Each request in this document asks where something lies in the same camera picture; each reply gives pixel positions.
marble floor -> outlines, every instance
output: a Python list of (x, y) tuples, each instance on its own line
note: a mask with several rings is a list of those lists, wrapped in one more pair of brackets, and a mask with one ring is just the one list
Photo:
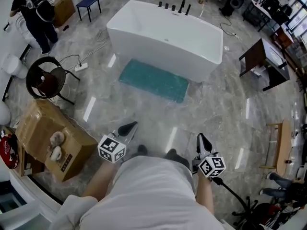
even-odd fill
[[(239, 77), (241, 63), (238, 58), (260, 37), (268, 37), (267, 28), (258, 33), (251, 24), (242, 21), (239, 11), (235, 11), (230, 18), (232, 26), (223, 25), (226, 31), (234, 32), (236, 36), (224, 34), (222, 63), (206, 81), (190, 81), (184, 102), (178, 104), (120, 83), (118, 77), (127, 63), (126, 59), (117, 57), (113, 67), (108, 67), (113, 56), (111, 43), (108, 38), (104, 42), (96, 39), (112, 16), (128, 1), (100, 0), (102, 13), (94, 5), (91, 23), (84, 9), (82, 21), (78, 13), (75, 13), (67, 22), (69, 29), (64, 32), (60, 28), (59, 41), (51, 52), (58, 60), (71, 54), (79, 54), (84, 58), (99, 46), (104, 46), (85, 60), (88, 69), (76, 73), (81, 78), (79, 84), (75, 79), (67, 79), (70, 88), (65, 85), (62, 94), (74, 100), (75, 106), (59, 99), (54, 101), (98, 141), (103, 134), (108, 134), (116, 127), (129, 121), (138, 121), (135, 138), (129, 144), (131, 151), (137, 145), (144, 144), (152, 154), (162, 154), (171, 146), (192, 160), (196, 155), (195, 137), (202, 132), (225, 159), (227, 170), (221, 174), (225, 184), (243, 198), (251, 196), (252, 199), (269, 202), (270, 197), (258, 196), (264, 186), (277, 187), (265, 180), (267, 171), (259, 168), (265, 162), (269, 140), (276, 136), (275, 131), (268, 129), (266, 123), (281, 122), (287, 118), (293, 124), (293, 131), (299, 131), (305, 110), (303, 94), (299, 92), (292, 70), (289, 70), (290, 81), (266, 92), (262, 91), (268, 84), (265, 79), (258, 78), (252, 72)], [(141, 1), (155, 4), (163, 1), (178, 8), (182, 0)], [(221, 22), (227, 23), (218, 10), (220, 4), (213, 0), (202, 5), (195, 0), (187, 0), (186, 4), (191, 4), (190, 14), (193, 16), (218, 27)], [(105, 30), (99, 39), (106, 36)], [(26, 66), (29, 67), (39, 57), (40, 50), (31, 49)], [(76, 63), (77, 57), (70, 57), (62, 65), (69, 69)], [(25, 81), (18, 78), (14, 78), (8, 94), (9, 98), (5, 102), (12, 111), (13, 125), (20, 119), (32, 97), (26, 91)], [(83, 116), (91, 97), (96, 98), (96, 101), (85, 122)], [(169, 144), (172, 133), (175, 133), (174, 140)], [(293, 142), (291, 159), (294, 162), (288, 166), (285, 175), (291, 179), (295, 177), (300, 165), (303, 144), (301, 134)], [(48, 171), (34, 178), (55, 197), (64, 201), (70, 194), (79, 196), (83, 192), (101, 163), (102, 159), (95, 152), (82, 172), (66, 182), (57, 182)], [(233, 223), (236, 218), (231, 212), (240, 210), (240, 203), (223, 187), (215, 184), (213, 194), (216, 217)]]

cardboard box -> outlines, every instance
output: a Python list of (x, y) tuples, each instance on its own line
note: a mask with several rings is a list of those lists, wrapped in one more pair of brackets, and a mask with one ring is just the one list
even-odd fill
[[(8, 135), (14, 134), (14, 130), (11, 128), (3, 126), (2, 130)], [(27, 154), (19, 141), (17, 141), (17, 153), (19, 162), (15, 171), (17, 171), (20, 176), (37, 174), (44, 171), (45, 165)]]
[(76, 12), (72, 0), (55, 0), (53, 3), (55, 17), (53, 25), (60, 27)]
[[(65, 140), (60, 145), (62, 156), (50, 160), (50, 137), (61, 131)], [(77, 175), (84, 163), (97, 149), (97, 141), (68, 120), (60, 109), (48, 100), (33, 100), (20, 121), (16, 136), (25, 151), (43, 162), (59, 181)]]

black t-shirt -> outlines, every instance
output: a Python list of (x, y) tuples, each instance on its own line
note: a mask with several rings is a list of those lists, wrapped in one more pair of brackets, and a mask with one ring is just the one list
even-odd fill
[(302, 207), (307, 203), (307, 184), (292, 183), (288, 188), (291, 200), (297, 201), (293, 204), (293, 208)]
[(39, 19), (38, 15), (36, 14), (36, 9), (27, 8), (25, 5), (25, 0), (14, 0), (11, 11), (14, 10), (20, 10), (26, 21)]

shoe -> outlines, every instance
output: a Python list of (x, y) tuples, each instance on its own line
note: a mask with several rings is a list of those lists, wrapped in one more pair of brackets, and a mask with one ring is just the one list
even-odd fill
[(144, 145), (139, 145), (138, 152), (143, 153), (144, 155), (148, 154), (147, 148)]
[(270, 180), (270, 174), (272, 174), (272, 172), (267, 174), (267, 177), (266, 177), (267, 180)]
[(170, 151), (168, 151), (168, 153), (175, 153), (175, 154), (177, 154), (177, 151), (176, 151), (175, 148), (172, 148)]
[(49, 55), (50, 52), (51, 52), (51, 49), (49, 49), (49, 51), (43, 51), (43, 50), (42, 50), (42, 55), (43, 55), (43, 56), (44, 56), (44, 55)]

bathtub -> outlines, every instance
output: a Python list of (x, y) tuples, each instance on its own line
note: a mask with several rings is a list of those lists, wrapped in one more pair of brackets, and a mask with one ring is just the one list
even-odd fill
[(222, 62), (223, 31), (178, 9), (130, 0), (106, 25), (113, 50), (202, 82)]

